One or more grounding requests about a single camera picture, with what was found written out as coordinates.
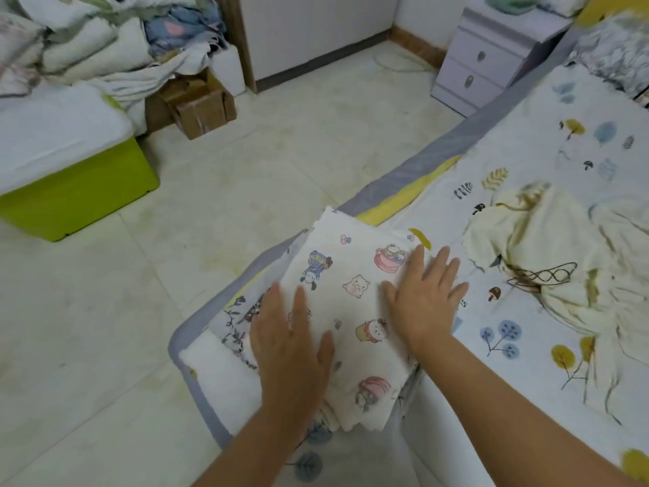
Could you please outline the person's right hand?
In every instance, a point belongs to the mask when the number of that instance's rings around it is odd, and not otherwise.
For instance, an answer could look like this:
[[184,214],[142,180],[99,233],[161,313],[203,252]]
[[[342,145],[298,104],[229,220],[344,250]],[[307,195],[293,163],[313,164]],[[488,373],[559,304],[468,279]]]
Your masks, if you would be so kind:
[[398,286],[407,299],[404,304],[407,314],[403,319],[389,319],[393,332],[404,344],[408,353],[422,362],[432,351],[437,340],[450,336],[456,312],[452,302],[452,290],[461,284],[457,282],[459,258],[450,258],[444,284],[438,289],[427,285],[427,272],[431,260],[425,260],[425,248],[419,245],[410,256],[406,270]]

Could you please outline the person's left hand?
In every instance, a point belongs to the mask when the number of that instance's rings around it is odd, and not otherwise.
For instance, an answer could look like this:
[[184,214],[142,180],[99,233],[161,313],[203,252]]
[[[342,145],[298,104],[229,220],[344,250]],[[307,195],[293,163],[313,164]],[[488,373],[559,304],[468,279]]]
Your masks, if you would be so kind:
[[293,308],[286,310],[282,287],[273,282],[250,327],[262,406],[283,412],[310,412],[311,420],[316,416],[330,381],[330,373],[323,373],[317,362],[319,344],[312,336],[303,287],[294,294]]

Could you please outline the cartoon print cloth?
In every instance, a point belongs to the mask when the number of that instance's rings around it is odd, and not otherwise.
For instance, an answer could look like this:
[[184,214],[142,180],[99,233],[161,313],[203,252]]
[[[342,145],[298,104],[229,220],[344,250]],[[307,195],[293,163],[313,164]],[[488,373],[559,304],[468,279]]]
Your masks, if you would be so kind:
[[331,332],[335,354],[319,417],[332,431],[381,431],[416,361],[393,335],[380,285],[398,286],[420,239],[372,227],[328,207],[290,247],[279,272],[287,318],[297,287],[308,303],[312,340]]

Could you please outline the person's left forearm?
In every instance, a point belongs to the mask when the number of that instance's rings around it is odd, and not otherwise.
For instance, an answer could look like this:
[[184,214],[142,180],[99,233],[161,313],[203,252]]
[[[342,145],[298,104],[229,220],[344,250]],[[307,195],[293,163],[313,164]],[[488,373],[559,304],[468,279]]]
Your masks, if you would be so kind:
[[311,418],[262,406],[191,487],[272,487]]

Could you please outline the lavender two-drawer nightstand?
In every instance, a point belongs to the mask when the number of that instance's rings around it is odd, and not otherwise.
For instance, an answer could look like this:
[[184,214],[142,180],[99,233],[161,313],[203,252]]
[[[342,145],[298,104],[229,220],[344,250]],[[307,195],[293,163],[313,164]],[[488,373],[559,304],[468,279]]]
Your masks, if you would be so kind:
[[475,114],[542,64],[573,22],[537,7],[510,15],[470,0],[431,96],[464,117]]

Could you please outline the pile of mixed bedding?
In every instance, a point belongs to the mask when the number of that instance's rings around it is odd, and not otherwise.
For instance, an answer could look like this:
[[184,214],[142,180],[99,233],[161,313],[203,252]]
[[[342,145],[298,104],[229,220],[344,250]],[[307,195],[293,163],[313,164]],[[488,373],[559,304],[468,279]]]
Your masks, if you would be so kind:
[[231,48],[216,0],[0,0],[0,101],[85,82],[142,136],[173,122],[165,86]]

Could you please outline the person's right forearm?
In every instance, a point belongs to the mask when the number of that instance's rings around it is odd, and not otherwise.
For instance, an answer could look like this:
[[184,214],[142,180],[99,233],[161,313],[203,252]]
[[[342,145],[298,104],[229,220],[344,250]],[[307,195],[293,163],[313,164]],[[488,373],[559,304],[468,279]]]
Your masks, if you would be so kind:
[[553,421],[452,335],[412,351],[457,415],[496,487],[642,487]]

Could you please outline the green storage box white lid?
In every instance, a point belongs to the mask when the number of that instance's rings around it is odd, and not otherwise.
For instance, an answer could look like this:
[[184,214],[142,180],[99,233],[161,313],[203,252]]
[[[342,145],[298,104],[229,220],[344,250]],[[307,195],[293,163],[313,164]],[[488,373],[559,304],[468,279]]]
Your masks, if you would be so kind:
[[0,108],[0,221],[56,242],[160,186],[120,105],[87,84]]

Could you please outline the grey branch print pillow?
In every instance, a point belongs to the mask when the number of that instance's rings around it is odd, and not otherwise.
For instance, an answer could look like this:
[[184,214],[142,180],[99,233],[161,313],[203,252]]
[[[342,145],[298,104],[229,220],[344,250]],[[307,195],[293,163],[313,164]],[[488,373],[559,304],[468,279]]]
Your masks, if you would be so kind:
[[564,61],[576,64],[637,99],[649,91],[649,16],[625,11],[594,25]]

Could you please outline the green cloth item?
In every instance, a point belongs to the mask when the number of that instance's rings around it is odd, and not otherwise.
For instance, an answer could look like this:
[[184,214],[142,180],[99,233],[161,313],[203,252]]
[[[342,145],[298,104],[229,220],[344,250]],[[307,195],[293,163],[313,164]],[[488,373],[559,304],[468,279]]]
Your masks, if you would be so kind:
[[523,15],[535,9],[540,0],[485,0],[495,10],[508,15]]

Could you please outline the crumpled cream yellow cloth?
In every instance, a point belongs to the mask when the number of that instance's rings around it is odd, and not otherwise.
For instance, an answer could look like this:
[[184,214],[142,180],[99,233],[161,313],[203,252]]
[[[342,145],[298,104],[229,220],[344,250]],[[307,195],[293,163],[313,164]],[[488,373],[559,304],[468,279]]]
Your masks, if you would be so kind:
[[481,270],[500,270],[552,316],[593,338],[583,401],[622,425],[623,358],[649,366],[649,200],[586,208],[547,182],[496,193],[462,235]]

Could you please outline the white wardrobe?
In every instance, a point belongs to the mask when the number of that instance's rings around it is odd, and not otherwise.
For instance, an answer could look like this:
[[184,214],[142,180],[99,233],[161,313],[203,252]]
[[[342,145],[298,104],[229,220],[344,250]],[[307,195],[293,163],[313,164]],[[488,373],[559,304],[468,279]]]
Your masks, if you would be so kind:
[[216,1],[259,93],[387,40],[399,0]]

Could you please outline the brown cardboard box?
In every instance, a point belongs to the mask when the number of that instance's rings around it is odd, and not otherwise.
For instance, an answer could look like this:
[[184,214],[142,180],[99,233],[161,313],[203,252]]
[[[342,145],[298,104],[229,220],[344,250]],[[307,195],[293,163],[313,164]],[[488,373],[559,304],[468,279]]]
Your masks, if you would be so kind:
[[186,138],[197,139],[237,116],[234,97],[208,68],[179,75],[145,99],[149,134],[175,124]]

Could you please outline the dark floral folded cloth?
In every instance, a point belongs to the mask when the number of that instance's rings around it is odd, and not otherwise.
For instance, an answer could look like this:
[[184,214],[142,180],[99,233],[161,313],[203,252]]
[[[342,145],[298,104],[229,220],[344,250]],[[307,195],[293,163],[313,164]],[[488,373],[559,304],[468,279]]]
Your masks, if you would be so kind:
[[280,256],[255,274],[209,323],[209,329],[217,339],[253,371],[258,371],[249,343],[253,316],[259,314],[263,296],[272,283],[280,281],[288,270],[303,240],[304,236],[297,237]]

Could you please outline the leaf print bed sheet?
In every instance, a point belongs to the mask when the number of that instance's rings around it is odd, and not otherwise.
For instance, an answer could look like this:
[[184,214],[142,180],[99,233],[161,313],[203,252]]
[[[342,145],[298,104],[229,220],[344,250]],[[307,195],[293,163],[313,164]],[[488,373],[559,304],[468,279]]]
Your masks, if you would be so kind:
[[356,219],[408,230],[427,255],[450,245],[471,288],[456,337],[520,393],[593,449],[649,484],[649,366],[624,357],[622,425],[583,401],[593,338],[549,313],[500,270],[468,258],[463,233],[496,193],[547,182],[586,208],[649,200],[649,113],[581,65],[558,66],[438,177],[424,177]]

